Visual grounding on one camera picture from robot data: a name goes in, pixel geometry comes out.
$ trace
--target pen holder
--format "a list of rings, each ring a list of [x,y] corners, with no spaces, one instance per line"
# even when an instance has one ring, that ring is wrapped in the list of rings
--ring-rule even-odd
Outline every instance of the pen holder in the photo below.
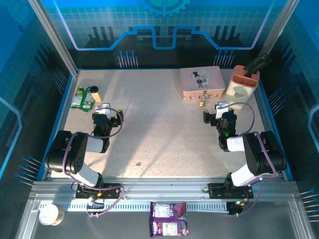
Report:
[[[228,85],[225,101],[229,104],[235,102],[247,102],[249,97],[255,91],[259,84],[260,72],[246,77],[248,71],[244,70],[245,66],[237,65],[234,67],[233,74]],[[243,105],[233,105],[232,108],[241,109]]]

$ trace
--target metal frame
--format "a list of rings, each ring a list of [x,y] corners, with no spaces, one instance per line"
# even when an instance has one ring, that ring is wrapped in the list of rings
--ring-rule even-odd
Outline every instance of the metal frame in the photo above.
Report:
[[[213,204],[230,202],[234,200],[209,199],[203,188],[208,183],[221,183],[224,178],[106,178],[106,183],[121,183],[125,187],[123,205],[145,205],[150,201],[157,202],[188,202],[198,205],[201,203]],[[75,199],[75,192],[71,188],[69,179],[55,179],[51,182],[35,182],[28,202],[26,204],[16,239],[31,238],[39,209],[47,202],[54,204],[83,204],[84,199]],[[254,194],[257,195],[260,186],[253,185]],[[295,182],[286,182],[282,179],[269,179],[263,181],[260,202],[288,203],[296,233],[300,239],[314,239],[314,233],[307,219],[303,203]],[[85,207],[76,211],[86,211]],[[121,207],[121,211],[132,211]]]
[[[37,0],[28,0],[28,2],[31,5],[36,16],[38,17],[39,21],[41,22],[46,33],[48,34],[49,38],[51,39],[57,52],[61,56],[64,64],[66,65],[66,67],[70,71],[71,75],[73,77],[76,77],[78,74],[77,67],[76,67],[68,49],[64,45],[58,31],[55,29],[55,27],[54,27],[49,15],[48,15],[47,11],[45,10],[43,4],[41,3],[41,1],[37,1]]]
[[[265,44],[263,45],[259,55],[263,53],[269,54],[271,49],[273,49],[277,39],[283,33],[283,30],[290,19],[291,15],[293,14],[295,8],[297,7],[299,0],[288,0],[282,9],[281,13],[279,14],[272,30],[270,31]]]

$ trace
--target glass panel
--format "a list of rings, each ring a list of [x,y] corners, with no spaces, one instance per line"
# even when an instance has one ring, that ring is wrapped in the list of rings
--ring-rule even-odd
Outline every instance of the glass panel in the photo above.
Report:
[[[249,62],[286,0],[43,0],[79,68]]]
[[[0,21],[0,238],[8,239],[39,168],[21,158],[42,161],[69,73],[27,1],[0,1]]]
[[[317,0],[299,2],[262,74],[293,177],[313,184],[319,179],[318,7]]]

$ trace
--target blue edge trim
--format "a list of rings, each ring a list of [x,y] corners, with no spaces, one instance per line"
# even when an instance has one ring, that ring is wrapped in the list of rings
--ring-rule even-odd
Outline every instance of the blue edge trim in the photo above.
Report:
[[[59,107],[59,111],[58,111],[58,114],[56,115],[55,122],[54,122],[52,131],[51,131],[51,135],[50,135],[50,138],[49,138],[49,141],[48,141],[48,145],[46,147],[46,150],[45,150],[45,153],[44,153],[44,157],[42,159],[42,164],[41,164],[38,176],[36,178],[37,181],[42,181],[42,176],[43,176],[44,171],[45,171],[44,159],[45,159],[46,154],[48,153],[48,151],[49,151],[49,149],[50,149],[50,147],[51,147],[51,145],[53,143],[53,140],[55,138],[55,135],[57,133],[58,126],[59,126],[59,123],[60,123],[60,118],[61,118],[61,115],[62,115],[62,111],[63,111],[64,105],[65,105],[65,102],[66,102],[66,98],[67,98],[67,95],[68,95],[68,92],[69,92],[69,89],[70,89],[70,86],[71,86],[71,83],[72,83],[72,78],[73,78],[72,75],[70,75],[69,79],[68,79],[68,83],[66,84],[65,91],[64,91],[64,94],[63,94],[63,97],[62,97],[62,100],[61,100],[61,104],[60,104],[60,107]]]
[[[68,79],[68,83],[66,85],[66,88],[65,88],[65,91],[64,91],[64,94],[63,94],[63,98],[62,98],[62,101],[61,101],[61,104],[60,104],[60,108],[59,108],[59,111],[58,111],[58,114],[55,118],[55,122],[54,122],[54,126],[53,126],[53,129],[52,129],[52,132],[51,132],[51,135],[50,135],[50,139],[49,139],[49,142],[48,142],[48,145],[47,145],[47,148],[45,150],[45,154],[44,154],[44,158],[42,160],[42,165],[41,165],[41,168],[39,170],[39,174],[38,174],[38,177],[37,177],[37,181],[41,181],[42,179],[42,176],[44,174],[44,170],[45,170],[45,166],[44,166],[44,159],[45,159],[45,156],[54,140],[54,137],[56,135],[56,131],[57,131],[57,127],[59,125],[59,122],[60,122],[60,117],[62,115],[62,110],[63,110],[63,107],[65,105],[65,102],[66,102],[66,98],[67,98],[67,94],[68,94],[68,91],[70,89],[70,86],[71,86],[71,82],[72,82],[72,76],[70,75],[69,79]],[[280,136],[279,136],[279,133],[278,133],[278,130],[277,130],[277,127],[276,127],[276,123],[275,123],[275,120],[274,120],[274,117],[273,115],[271,114],[271,109],[270,109],[270,106],[269,106],[269,103],[267,101],[267,96],[266,96],[266,92],[265,92],[265,89],[264,89],[264,86],[262,84],[262,82],[260,81],[259,82],[259,87],[260,87],[260,90],[261,90],[261,93],[262,93],[262,96],[263,96],[263,100],[264,100],[264,103],[265,103],[265,106],[267,108],[267,113],[269,115],[269,119],[270,119],[270,123],[272,125],[272,128],[273,128],[273,132],[275,134],[275,137],[277,138],[278,142],[279,142],[279,145],[281,147],[281,149],[283,150],[283,152],[285,153],[284,151],[284,148],[283,148],[283,145],[281,143],[281,140],[280,140]],[[285,170],[286,172],[286,175],[287,175],[287,179],[289,181],[293,181],[294,178],[293,178],[293,175],[291,174],[291,170],[290,170],[290,167],[289,167],[289,164],[287,165],[287,168]]]

